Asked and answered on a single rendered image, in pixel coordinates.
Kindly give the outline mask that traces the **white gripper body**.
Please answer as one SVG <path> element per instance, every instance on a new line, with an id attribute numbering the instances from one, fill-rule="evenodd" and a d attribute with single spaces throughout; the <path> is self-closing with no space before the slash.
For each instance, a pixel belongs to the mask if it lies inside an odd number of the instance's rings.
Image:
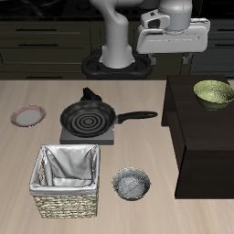
<path id="1" fill-rule="evenodd" d="M 135 49 L 139 54 L 203 52 L 207 48 L 209 29 L 210 21 L 205 18 L 192 18 L 189 28 L 180 34 L 140 25 Z"/>

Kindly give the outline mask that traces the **green bowl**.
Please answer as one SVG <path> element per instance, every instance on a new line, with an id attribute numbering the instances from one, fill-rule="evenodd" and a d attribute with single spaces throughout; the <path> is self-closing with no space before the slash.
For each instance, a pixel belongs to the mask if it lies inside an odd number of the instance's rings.
<path id="1" fill-rule="evenodd" d="M 234 101 L 234 89 L 219 80 L 201 80 L 194 86 L 198 103 L 209 111 L 226 108 Z"/>

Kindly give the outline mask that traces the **grey bowl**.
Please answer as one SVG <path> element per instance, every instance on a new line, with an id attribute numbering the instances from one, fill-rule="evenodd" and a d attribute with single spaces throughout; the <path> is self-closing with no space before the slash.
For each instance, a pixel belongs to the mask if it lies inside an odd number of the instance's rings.
<path id="1" fill-rule="evenodd" d="M 112 187 L 122 199 L 136 201 L 148 193 L 151 180 L 142 169 L 126 167 L 113 176 Z"/>

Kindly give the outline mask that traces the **wicker basket with white liner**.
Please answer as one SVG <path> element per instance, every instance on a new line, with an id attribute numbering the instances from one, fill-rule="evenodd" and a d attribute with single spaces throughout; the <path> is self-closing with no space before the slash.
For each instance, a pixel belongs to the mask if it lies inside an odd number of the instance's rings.
<path id="1" fill-rule="evenodd" d="M 97 144 L 40 147 L 29 182 L 42 218 L 95 218 L 101 150 Z"/>

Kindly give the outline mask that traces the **black stove knob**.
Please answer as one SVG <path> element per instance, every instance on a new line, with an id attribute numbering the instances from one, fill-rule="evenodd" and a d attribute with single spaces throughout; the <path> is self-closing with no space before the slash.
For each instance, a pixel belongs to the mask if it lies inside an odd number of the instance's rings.
<path id="1" fill-rule="evenodd" d="M 102 98 L 95 94 L 91 89 L 88 87 L 83 89 L 83 96 L 81 98 L 82 101 L 102 101 Z"/>

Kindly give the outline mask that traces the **dark wooden cabinet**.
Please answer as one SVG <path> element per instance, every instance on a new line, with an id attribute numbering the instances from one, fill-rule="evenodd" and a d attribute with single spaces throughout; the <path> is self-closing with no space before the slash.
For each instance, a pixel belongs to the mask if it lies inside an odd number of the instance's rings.
<path id="1" fill-rule="evenodd" d="M 194 86 L 223 75 L 169 75 L 162 115 L 170 129 L 179 176 L 175 198 L 234 199 L 234 101 L 207 111 Z"/>

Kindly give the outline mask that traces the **black frying pan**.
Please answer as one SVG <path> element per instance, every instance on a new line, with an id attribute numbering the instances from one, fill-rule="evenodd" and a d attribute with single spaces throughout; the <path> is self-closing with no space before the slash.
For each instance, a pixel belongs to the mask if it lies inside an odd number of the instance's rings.
<path id="1" fill-rule="evenodd" d="M 79 101 L 60 115 L 61 125 L 71 134 L 90 138 L 106 133 L 114 124 L 131 119 L 149 119 L 157 112 L 127 112 L 116 114 L 113 107 L 102 101 Z"/>

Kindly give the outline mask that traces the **dark grey stove plate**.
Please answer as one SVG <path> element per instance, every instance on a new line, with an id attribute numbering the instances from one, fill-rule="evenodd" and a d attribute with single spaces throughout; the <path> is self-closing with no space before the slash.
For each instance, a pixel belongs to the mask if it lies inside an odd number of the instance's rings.
<path id="1" fill-rule="evenodd" d="M 65 128 L 62 128 L 59 138 L 61 144 L 99 144 L 99 145 L 114 145 L 114 126 L 107 132 L 95 136 L 82 138 L 69 133 Z"/>

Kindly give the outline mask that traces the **dark kitchen cupboards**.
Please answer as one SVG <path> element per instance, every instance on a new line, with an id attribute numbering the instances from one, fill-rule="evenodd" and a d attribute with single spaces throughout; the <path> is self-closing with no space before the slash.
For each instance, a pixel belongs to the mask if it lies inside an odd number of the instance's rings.
<path id="1" fill-rule="evenodd" d="M 207 49 L 182 64 L 154 54 L 150 80 L 167 75 L 234 79 L 234 0 L 195 0 L 211 22 Z M 0 0 L 0 80 L 84 80 L 82 61 L 105 44 L 101 13 L 89 0 Z"/>

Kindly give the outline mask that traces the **white plate with red rim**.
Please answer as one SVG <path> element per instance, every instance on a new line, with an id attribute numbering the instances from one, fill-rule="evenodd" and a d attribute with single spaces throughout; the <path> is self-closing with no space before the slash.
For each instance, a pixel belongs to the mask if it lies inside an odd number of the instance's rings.
<path id="1" fill-rule="evenodd" d="M 46 110 L 37 105 L 28 105 L 16 110 L 10 121 L 17 127 L 32 127 L 40 123 L 47 116 Z"/>

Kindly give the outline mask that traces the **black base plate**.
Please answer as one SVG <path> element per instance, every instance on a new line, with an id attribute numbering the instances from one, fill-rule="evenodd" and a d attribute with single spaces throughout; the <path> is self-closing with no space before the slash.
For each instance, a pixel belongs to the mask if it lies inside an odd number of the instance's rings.
<path id="1" fill-rule="evenodd" d="M 82 61 L 82 72 L 88 80 L 146 80 L 152 73 L 151 60 L 133 50 L 135 62 L 123 69 L 111 69 L 99 62 L 102 55 L 100 49 L 94 49 Z"/>

